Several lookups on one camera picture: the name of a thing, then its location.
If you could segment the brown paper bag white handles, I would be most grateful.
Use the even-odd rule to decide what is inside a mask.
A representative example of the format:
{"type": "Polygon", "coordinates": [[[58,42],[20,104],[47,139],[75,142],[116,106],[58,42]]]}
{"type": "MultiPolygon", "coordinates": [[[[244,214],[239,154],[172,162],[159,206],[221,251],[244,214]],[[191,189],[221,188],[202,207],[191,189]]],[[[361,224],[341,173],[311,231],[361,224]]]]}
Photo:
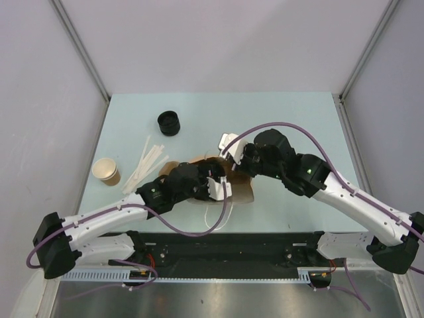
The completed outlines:
{"type": "MultiPolygon", "coordinates": [[[[236,172],[231,170],[231,163],[224,161],[222,158],[217,156],[204,155],[203,157],[198,156],[191,160],[191,164],[206,164],[206,163],[218,163],[220,164],[227,174],[227,181],[231,184],[232,196],[227,198],[227,210],[225,211],[224,217],[219,225],[214,229],[218,231],[222,229],[228,222],[235,205],[247,204],[254,202],[254,192],[252,189],[252,178],[242,172],[236,172]]],[[[211,201],[210,199],[198,199],[191,198],[188,202],[198,206],[205,207],[204,222],[205,226],[210,229],[212,225],[208,223],[208,210],[211,206],[219,204],[219,202],[211,201]]]]}

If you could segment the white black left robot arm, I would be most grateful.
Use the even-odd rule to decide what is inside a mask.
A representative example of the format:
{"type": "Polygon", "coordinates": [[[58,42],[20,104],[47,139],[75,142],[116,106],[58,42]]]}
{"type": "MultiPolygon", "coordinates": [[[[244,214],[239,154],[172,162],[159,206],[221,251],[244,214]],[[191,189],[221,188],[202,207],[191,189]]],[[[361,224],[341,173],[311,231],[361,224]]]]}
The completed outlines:
{"type": "Polygon", "coordinates": [[[197,199],[221,202],[226,208],[231,196],[231,184],[219,164],[178,164],[168,174],[106,207],[71,217],[60,217],[57,212],[47,214],[32,240],[34,248],[27,256],[26,265],[42,269],[44,278],[51,280],[90,260],[140,264],[145,260],[146,248],[136,234],[106,237],[106,233],[153,217],[170,227],[163,214],[176,204],[197,199]]]}

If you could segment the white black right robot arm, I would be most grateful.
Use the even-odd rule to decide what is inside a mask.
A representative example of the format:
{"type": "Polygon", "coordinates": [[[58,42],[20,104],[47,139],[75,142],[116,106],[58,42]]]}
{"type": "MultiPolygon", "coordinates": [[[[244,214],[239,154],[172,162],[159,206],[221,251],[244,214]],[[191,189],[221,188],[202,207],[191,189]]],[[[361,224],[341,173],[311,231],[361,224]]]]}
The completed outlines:
{"type": "Polygon", "coordinates": [[[328,159],[297,153],[276,129],[262,131],[253,142],[224,138],[221,156],[232,160],[236,171],[279,179],[288,191],[325,203],[366,228],[362,233],[317,233],[305,249],[310,264],[356,258],[394,274],[411,268],[423,238],[422,213],[392,209],[343,178],[328,159]]]}

